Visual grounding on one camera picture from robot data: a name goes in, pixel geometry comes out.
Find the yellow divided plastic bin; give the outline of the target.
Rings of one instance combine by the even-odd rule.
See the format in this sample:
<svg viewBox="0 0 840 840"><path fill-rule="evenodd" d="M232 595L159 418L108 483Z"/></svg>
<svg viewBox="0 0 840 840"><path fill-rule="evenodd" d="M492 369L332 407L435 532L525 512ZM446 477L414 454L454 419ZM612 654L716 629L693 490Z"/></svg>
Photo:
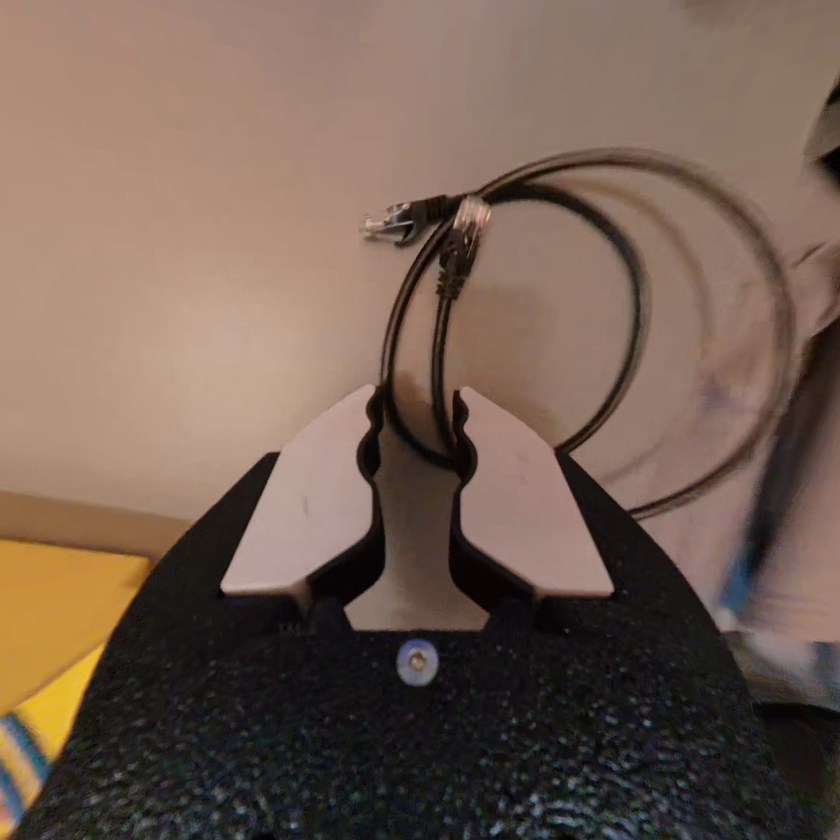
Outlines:
<svg viewBox="0 0 840 840"><path fill-rule="evenodd" d="M1 837L63 750L103 650L154 563L2 540Z"/></svg>

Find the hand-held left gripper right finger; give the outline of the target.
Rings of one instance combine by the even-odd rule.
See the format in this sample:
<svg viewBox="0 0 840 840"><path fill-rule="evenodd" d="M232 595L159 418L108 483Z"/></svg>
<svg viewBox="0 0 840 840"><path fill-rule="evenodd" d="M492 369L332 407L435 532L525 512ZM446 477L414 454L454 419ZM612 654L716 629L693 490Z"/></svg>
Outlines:
<svg viewBox="0 0 840 840"><path fill-rule="evenodd" d="M554 449L471 387L454 394L450 573L473 601L604 599L615 586Z"/></svg>

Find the grey desk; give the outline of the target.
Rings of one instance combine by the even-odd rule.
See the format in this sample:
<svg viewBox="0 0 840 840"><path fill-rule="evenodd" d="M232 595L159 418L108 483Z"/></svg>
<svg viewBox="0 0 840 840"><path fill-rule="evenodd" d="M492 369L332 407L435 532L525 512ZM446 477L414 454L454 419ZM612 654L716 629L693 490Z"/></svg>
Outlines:
<svg viewBox="0 0 840 840"><path fill-rule="evenodd" d="M388 205L636 146L719 173L793 262L826 237L803 152L837 75L838 2L2 2L2 536L161 556L374 382L413 258L357 233ZM730 449L707 421L692 457L676 428L703 355L676 231L718 358L747 301L767 345L769 301L677 185L567 177L649 266L644 366L575 454L634 507ZM494 211L448 383L557 441L603 399L628 307L608 246L552 210Z"/></svg>

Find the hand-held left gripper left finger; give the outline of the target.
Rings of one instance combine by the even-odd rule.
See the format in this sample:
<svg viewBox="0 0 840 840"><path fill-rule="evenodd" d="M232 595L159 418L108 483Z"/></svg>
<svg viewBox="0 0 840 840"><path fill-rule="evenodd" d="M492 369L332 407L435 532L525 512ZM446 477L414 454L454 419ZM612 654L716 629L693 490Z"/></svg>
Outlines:
<svg viewBox="0 0 840 840"><path fill-rule="evenodd" d="M279 453L220 589L284 595L300 607L347 606L384 570L382 390L363 385L305 426Z"/></svg>

